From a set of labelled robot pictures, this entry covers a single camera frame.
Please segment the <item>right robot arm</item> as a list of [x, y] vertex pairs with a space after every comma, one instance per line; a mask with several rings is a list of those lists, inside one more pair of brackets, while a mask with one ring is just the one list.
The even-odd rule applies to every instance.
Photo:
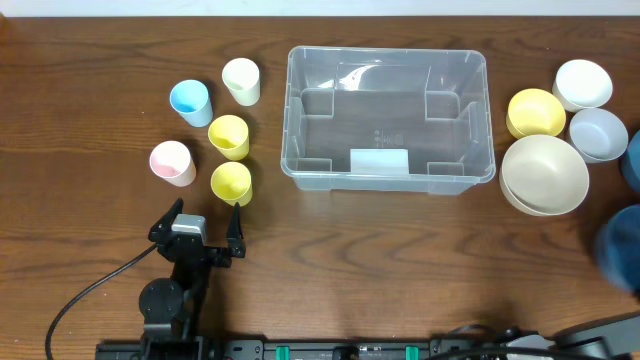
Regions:
[[501, 346], [568, 352], [600, 359], [630, 359], [639, 351], [639, 313], [582, 323], [545, 338], [535, 331], [511, 328]]

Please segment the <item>large dark blue bowl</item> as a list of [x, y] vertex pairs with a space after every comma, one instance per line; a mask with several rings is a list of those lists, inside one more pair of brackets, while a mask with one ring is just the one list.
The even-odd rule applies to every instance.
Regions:
[[639, 296], [639, 205], [620, 210], [599, 229], [594, 255], [611, 284]]

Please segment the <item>pink paper cup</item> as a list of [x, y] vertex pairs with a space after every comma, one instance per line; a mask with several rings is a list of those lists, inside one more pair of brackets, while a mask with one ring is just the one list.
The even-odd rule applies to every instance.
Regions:
[[158, 144], [149, 156], [152, 172], [177, 187], [186, 187], [196, 178], [196, 167], [189, 149], [178, 141]]

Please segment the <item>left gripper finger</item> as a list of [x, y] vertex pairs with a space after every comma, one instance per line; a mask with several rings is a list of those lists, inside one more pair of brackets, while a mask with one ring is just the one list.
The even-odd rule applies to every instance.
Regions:
[[244, 258], [246, 255], [246, 245], [240, 222], [240, 208], [240, 204], [236, 202], [226, 232], [230, 256], [235, 258]]
[[156, 244], [166, 244], [172, 234], [171, 226], [176, 217], [182, 213], [184, 201], [177, 198], [169, 210], [150, 228], [148, 239]]

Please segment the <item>large cream bowl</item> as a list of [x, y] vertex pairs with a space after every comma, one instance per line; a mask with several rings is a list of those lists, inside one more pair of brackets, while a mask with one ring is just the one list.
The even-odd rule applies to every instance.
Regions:
[[499, 183], [513, 207], [544, 217], [579, 207], [588, 194], [590, 177], [586, 163], [571, 145], [549, 135], [531, 135], [507, 149]]

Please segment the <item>yellow cup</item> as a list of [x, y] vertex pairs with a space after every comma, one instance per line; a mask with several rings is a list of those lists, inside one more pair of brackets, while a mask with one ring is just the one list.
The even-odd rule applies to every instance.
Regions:
[[240, 162], [223, 163], [211, 176], [211, 189], [219, 199], [231, 206], [246, 206], [253, 196], [251, 173]]
[[238, 116], [216, 118], [209, 126], [208, 139], [229, 160], [242, 160], [249, 153], [249, 128]]

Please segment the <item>grey small bowl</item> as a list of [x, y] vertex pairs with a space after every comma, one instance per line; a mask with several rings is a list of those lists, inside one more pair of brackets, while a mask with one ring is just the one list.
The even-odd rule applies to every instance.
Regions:
[[572, 117], [566, 140], [586, 163], [601, 163], [619, 158], [627, 149], [629, 135], [616, 115], [591, 108]]

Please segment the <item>white small bowl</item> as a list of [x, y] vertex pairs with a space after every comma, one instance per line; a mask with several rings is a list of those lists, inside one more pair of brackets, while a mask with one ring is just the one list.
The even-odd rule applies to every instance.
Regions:
[[613, 94], [613, 82], [597, 63], [574, 59], [558, 69], [552, 94], [566, 111], [576, 113], [606, 104]]

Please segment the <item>yellow small bowl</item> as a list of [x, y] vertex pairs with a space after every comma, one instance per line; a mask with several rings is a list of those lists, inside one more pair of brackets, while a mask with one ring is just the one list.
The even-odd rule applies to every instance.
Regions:
[[559, 135], [566, 125], [566, 111], [550, 92], [529, 88], [509, 101], [506, 126], [517, 139], [530, 135]]

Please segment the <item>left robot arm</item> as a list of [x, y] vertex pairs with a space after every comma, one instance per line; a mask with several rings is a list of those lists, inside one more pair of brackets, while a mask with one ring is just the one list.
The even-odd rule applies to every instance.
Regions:
[[149, 282], [139, 296], [144, 317], [141, 338], [143, 359], [216, 359], [216, 343], [197, 334], [200, 311], [214, 268], [229, 268], [246, 254], [235, 204], [226, 232], [225, 247], [206, 244], [206, 219], [182, 212], [177, 199], [150, 228], [148, 239], [173, 264], [171, 276]]

